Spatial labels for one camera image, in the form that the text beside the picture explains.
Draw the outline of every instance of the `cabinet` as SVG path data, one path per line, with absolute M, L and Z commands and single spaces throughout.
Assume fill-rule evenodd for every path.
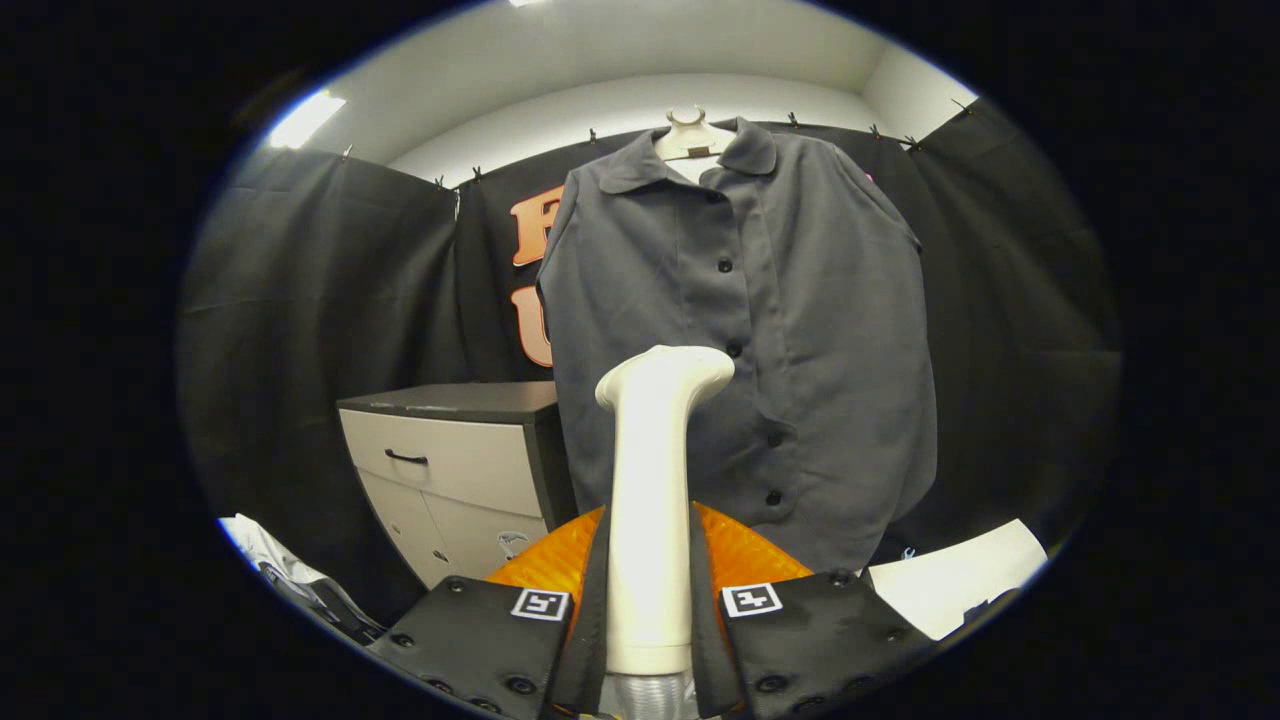
M 579 514 L 553 382 L 421 386 L 338 415 L 370 506 L 429 589 L 488 577 Z

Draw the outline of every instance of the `cabinet door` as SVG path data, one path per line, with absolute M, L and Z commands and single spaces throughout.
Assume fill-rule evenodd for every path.
M 387 534 L 428 589 L 434 589 L 447 575 L 462 574 L 451 562 L 453 559 L 449 548 L 435 527 L 422 493 L 366 470 L 360 470 L 360 482 L 365 486 L 374 512 L 387 528 Z
M 449 543 L 449 560 L 460 575 L 488 578 L 507 562 L 507 551 L 518 555 L 547 537 L 547 521 L 541 518 L 479 507 L 429 492 L 422 495 L 440 536 Z

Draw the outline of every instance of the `white ceiling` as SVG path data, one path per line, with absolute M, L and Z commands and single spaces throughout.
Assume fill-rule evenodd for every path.
M 507 0 L 477 4 L 328 87 L 344 105 L 308 147 L 388 164 L 467 120 L 580 85 L 732 73 L 861 92 L 888 42 L 795 0 Z

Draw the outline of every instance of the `drawer handle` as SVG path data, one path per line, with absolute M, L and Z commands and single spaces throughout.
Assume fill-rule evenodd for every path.
M 403 455 L 396 455 L 396 451 L 387 448 L 387 456 L 394 457 L 396 460 L 403 460 L 406 462 L 412 462 L 415 465 L 426 465 L 426 457 L 404 457 Z

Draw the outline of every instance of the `gray shirt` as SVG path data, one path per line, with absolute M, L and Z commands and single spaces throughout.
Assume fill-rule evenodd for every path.
M 813 570 L 860 569 L 937 465 L 920 245 L 835 145 L 727 127 L 699 184 L 658 158 L 664 129 L 566 178 L 538 291 L 579 505 L 612 489 L 600 377 L 717 347 L 735 375 L 690 418 L 690 498 Z

